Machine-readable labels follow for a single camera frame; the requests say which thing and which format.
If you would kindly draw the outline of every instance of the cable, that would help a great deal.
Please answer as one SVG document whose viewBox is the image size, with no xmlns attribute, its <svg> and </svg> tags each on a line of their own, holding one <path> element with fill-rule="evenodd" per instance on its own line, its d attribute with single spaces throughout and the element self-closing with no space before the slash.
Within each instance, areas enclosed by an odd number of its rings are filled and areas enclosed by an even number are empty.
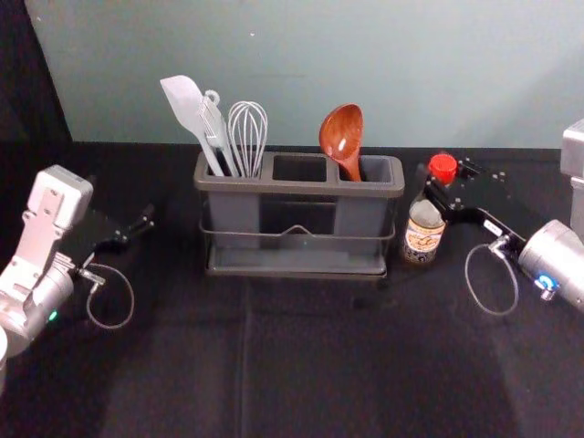
<svg viewBox="0 0 584 438">
<path fill-rule="evenodd" d="M 95 318 L 95 316 L 91 312 L 91 301 L 93 301 L 93 297 L 96 295 L 97 290 L 95 292 L 89 293 L 88 300 L 85 304 L 85 309 L 88 312 L 89 319 L 91 319 L 91 322 L 93 322 L 96 326 L 98 326 L 101 329 L 105 329 L 105 330 L 121 329 L 122 327 L 126 326 L 131 321 L 131 318 L 134 316 L 134 302 L 135 302 L 134 289 L 132 288 L 131 283 L 128 280 L 128 278 L 126 276 L 124 276 L 115 267 L 112 267 L 109 265 L 102 265 L 100 263 L 90 263 L 89 265 L 94 266 L 94 267 L 101 267 L 103 269 L 108 269 L 109 271 L 113 272 L 114 274 L 118 274 L 118 276 L 121 277 L 121 279 L 124 281 L 124 283 L 128 287 L 128 292 L 130 293 L 130 312 L 128 313 L 128 316 L 123 321 L 121 321 L 121 323 L 119 323 L 119 324 L 108 325 L 108 324 L 104 324 L 102 322 L 99 322 L 98 319 Z"/>
<path fill-rule="evenodd" d="M 491 310 L 490 308 L 486 308 L 483 305 L 483 303 L 481 303 L 481 300 L 478 298 L 475 291 L 473 290 L 473 286 L 471 285 L 471 280 L 468 276 L 468 266 L 470 264 L 471 257 L 479 249 L 488 248 L 488 246 L 489 246 L 488 244 L 480 244 L 480 245 L 475 246 L 473 249 L 471 249 L 469 251 L 468 255 L 466 256 L 466 262 L 464 262 L 464 278 L 466 279 L 466 285 L 468 286 L 468 290 L 471 293 L 471 295 L 473 296 L 474 301 L 476 302 L 476 305 L 478 307 L 480 307 L 484 312 L 486 312 L 489 315 L 492 315 L 494 317 L 505 317 L 515 310 L 515 308 L 517 307 L 517 303 L 519 302 L 519 285 L 517 284 L 517 277 L 515 275 L 515 272 L 513 271 L 513 267 L 511 266 L 511 264 L 505 258 L 501 258 L 501 260 L 503 260 L 503 262 L 505 263 L 507 270 L 509 271 L 509 275 L 511 276 L 511 281 L 513 282 L 513 294 L 514 294 L 513 295 L 513 304 L 511 305 L 510 308 L 508 308 L 507 310 L 504 310 L 502 312 L 499 312 L 496 310 Z"/>
</svg>

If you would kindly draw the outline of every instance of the white spatula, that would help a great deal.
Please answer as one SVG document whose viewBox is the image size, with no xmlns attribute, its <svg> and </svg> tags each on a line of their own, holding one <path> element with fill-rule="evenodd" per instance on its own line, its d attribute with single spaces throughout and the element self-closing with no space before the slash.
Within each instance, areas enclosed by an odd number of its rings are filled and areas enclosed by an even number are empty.
<svg viewBox="0 0 584 438">
<path fill-rule="evenodd" d="M 166 99 L 171 103 L 174 117 L 181 125 L 194 134 L 201 143 L 201 148 L 209 167 L 215 176 L 224 176 L 213 149 L 205 136 L 204 125 L 199 121 L 197 112 L 203 102 L 203 94 L 192 79 L 186 76 L 173 76 L 161 79 Z"/>
</svg>

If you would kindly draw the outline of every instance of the sauce bottle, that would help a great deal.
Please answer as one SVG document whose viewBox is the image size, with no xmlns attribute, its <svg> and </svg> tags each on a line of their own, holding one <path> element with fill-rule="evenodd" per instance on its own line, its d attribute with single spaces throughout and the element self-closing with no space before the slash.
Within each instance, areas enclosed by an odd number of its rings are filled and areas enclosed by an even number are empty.
<svg viewBox="0 0 584 438">
<path fill-rule="evenodd" d="M 456 159 L 439 153 L 430 159 L 428 169 L 443 185 L 450 185 L 456 176 Z M 421 191 L 410 206 L 410 217 L 401 243 L 403 258 L 415 265 L 427 265 L 436 258 L 436 251 L 446 227 L 440 212 Z"/>
</svg>

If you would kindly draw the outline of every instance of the black table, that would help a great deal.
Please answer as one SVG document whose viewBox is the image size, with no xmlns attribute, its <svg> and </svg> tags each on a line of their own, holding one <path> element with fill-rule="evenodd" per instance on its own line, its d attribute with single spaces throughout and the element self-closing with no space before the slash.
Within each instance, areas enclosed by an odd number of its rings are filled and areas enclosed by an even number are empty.
<svg viewBox="0 0 584 438">
<path fill-rule="evenodd" d="M 4 148 L 3 265 L 49 158 Z M 406 182 L 429 150 L 385 149 Z M 584 436 L 584 316 L 549 306 L 524 278 L 508 318 L 485 315 L 464 282 L 490 241 L 450 227 L 431 269 L 389 257 L 389 281 L 213 278 L 203 272 L 192 146 L 74 144 L 59 163 L 98 177 L 92 206 L 129 222 L 150 200 L 158 227 L 108 259 L 137 294 L 131 325 L 106 333 L 64 318 L 9 362 L 0 436 Z M 558 151 L 457 151 L 506 171 L 512 192 L 565 223 Z M 399 225 L 413 198 L 409 184 Z M 473 280 L 503 307 L 506 271 L 477 255 Z"/>
</svg>

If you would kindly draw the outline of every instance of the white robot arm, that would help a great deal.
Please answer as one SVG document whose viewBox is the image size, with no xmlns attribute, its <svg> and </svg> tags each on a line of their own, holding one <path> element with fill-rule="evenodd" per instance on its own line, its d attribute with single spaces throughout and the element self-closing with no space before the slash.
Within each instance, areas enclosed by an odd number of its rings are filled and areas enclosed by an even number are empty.
<svg viewBox="0 0 584 438">
<path fill-rule="evenodd" d="M 18 247 L 0 276 L 0 394 L 6 360 L 25 350 L 56 315 L 72 294 L 75 277 L 83 276 L 95 287 L 105 283 L 85 269 L 98 246 L 126 245 L 130 233 L 153 226 L 144 213 L 122 231 L 88 209 L 92 194 L 90 182 L 58 165 L 36 176 Z"/>
</svg>

